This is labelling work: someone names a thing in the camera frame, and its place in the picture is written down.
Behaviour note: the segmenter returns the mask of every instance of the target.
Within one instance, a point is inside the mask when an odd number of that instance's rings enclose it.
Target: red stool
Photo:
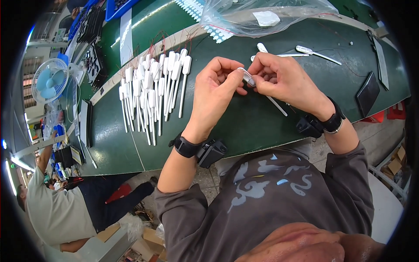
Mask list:
[[[128,184],[122,184],[117,191],[115,191],[111,197],[105,202],[108,204],[114,200],[117,200],[121,197],[126,197],[131,192],[131,187]]]
[[[370,117],[364,118],[361,121],[368,123],[382,123],[384,121],[384,110],[376,114],[373,114]]]
[[[404,101],[395,104],[388,109],[387,119],[406,119],[406,107]]]

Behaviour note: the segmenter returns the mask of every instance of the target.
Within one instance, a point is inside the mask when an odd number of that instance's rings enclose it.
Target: black wristwatch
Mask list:
[[[331,99],[330,97],[327,97],[332,101],[333,105],[335,106],[336,113],[333,114],[329,120],[325,122],[321,122],[321,125],[323,126],[323,130],[327,133],[337,133],[339,129],[342,127],[343,120],[346,119],[346,117],[343,115],[341,109],[339,106]]]
[[[186,140],[184,137],[182,137],[182,132],[179,133],[179,135],[169,142],[169,147],[172,147],[173,145],[176,148],[176,151],[186,157],[191,158],[192,156],[196,155],[198,153],[198,150],[202,147],[201,144],[192,144],[188,140]]]

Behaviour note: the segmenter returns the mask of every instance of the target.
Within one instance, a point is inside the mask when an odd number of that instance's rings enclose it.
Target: wrist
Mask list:
[[[321,122],[326,122],[335,113],[336,109],[332,101],[330,101],[327,96],[324,96],[324,100],[318,104],[316,111],[313,112],[312,115],[319,119]]]
[[[183,136],[188,142],[192,144],[200,144],[208,139],[210,132],[211,130],[202,130],[199,125],[193,122],[189,122],[181,136]]]

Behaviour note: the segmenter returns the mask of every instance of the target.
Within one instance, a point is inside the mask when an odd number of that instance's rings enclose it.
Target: black pants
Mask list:
[[[115,224],[126,213],[138,205],[146,196],[151,195],[154,187],[150,182],[142,183],[131,193],[105,204],[111,195],[131,177],[136,174],[121,174],[112,176],[97,176],[79,185],[86,202],[87,210],[96,232],[105,230]]]

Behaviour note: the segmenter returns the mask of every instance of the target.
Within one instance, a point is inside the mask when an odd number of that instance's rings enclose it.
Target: blue fan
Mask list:
[[[47,104],[61,95],[67,80],[68,68],[65,62],[52,58],[35,72],[32,79],[32,96],[37,102]]]

